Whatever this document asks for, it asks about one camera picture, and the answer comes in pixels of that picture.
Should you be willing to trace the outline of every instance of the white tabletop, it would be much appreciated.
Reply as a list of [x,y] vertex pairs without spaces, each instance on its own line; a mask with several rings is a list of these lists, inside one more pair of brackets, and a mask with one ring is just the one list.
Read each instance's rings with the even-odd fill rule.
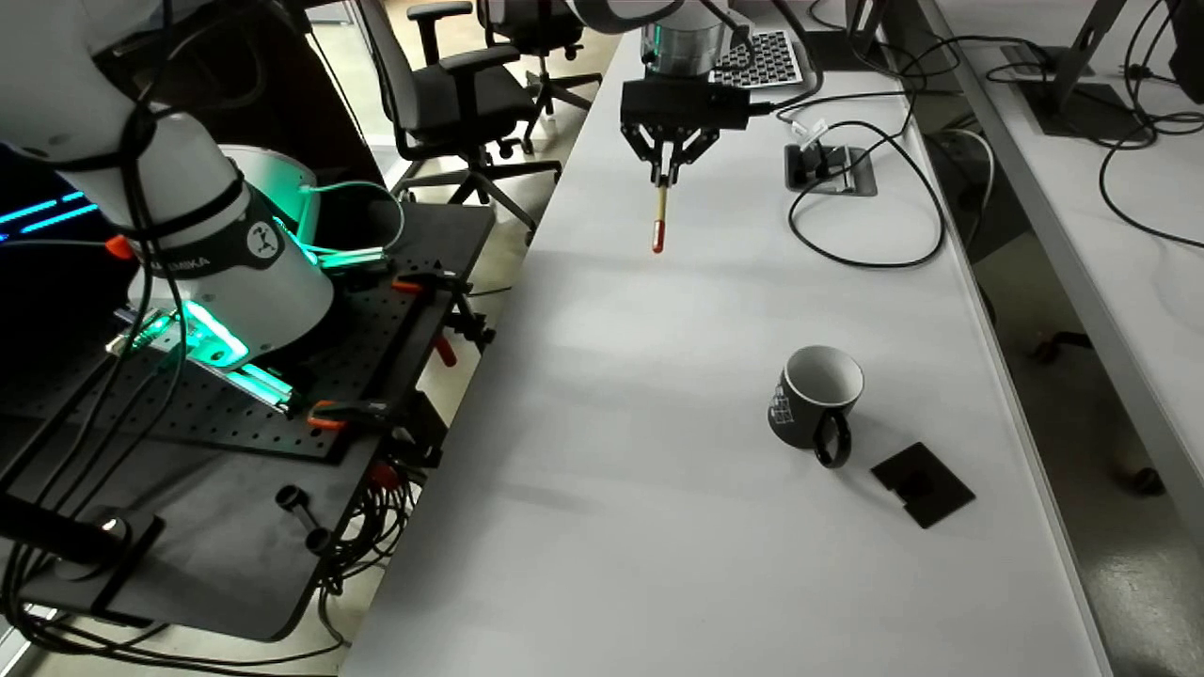
[[[1108,675],[963,252],[895,275],[804,252],[781,226],[787,130],[755,120],[679,173],[651,256],[647,167],[617,130],[628,74],[631,41],[347,675]],[[895,129],[904,103],[825,115]],[[876,173],[883,196],[815,199],[804,226],[921,252],[927,193],[893,154]],[[864,369],[836,474],[767,430],[780,369],[815,341]],[[914,439],[977,493],[933,532],[868,474]]]
[[[1043,44],[1068,44],[1091,9],[1091,0],[921,5],[950,35],[1018,35]],[[1093,80],[1118,82],[1140,10],[1147,5],[1127,5],[1102,39]],[[1171,49],[1175,35],[1151,60],[1162,74]],[[998,49],[968,53],[973,73],[999,64]],[[1043,135],[1027,103],[1003,82],[963,80],[963,85],[1186,527],[1204,542],[1204,418],[1197,410],[1204,401],[1204,252],[1136,234],[1107,212],[1093,188],[1102,147]],[[1147,82],[1145,92],[1160,112],[1189,109],[1179,85]],[[1200,188],[1204,135],[1118,154],[1108,168],[1108,193],[1127,216],[1197,241],[1204,237]]]

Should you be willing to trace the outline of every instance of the chair backrest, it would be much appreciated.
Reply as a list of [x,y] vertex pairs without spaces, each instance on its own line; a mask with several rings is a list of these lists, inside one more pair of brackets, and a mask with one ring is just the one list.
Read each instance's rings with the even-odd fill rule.
[[415,69],[395,39],[381,0],[342,0],[376,64],[381,105],[395,129],[416,129]]
[[524,31],[545,19],[563,19],[572,9],[563,0],[476,0],[476,16],[490,31]]

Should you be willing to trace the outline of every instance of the black mug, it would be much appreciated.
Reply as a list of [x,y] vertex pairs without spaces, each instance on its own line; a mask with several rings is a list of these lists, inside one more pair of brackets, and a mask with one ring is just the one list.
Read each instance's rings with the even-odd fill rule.
[[863,399],[864,377],[855,359],[830,347],[792,350],[767,426],[790,443],[819,455],[825,468],[841,468],[855,450],[846,415]]

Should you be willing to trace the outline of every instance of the mug handle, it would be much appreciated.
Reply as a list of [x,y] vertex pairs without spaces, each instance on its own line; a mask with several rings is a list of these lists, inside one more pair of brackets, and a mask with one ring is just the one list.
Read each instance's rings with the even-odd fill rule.
[[825,410],[812,446],[819,455],[825,468],[841,468],[855,450],[855,434],[851,420],[841,418],[841,410]]

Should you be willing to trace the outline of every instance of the black stand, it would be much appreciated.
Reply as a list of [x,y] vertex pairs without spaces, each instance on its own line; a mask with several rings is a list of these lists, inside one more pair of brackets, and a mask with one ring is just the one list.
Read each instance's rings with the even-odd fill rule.
[[1076,35],[1076,44],[1057,58],[1053,82],[1018,82],[1032,112],[1044,135],[1085,135],[1085,138],[1127,138],[1140,120],[1115,95],[1115,85],[1085,85],[1088,60],[1093,58],[1102,35],[1118,24],[1123,0],[1097,0]]

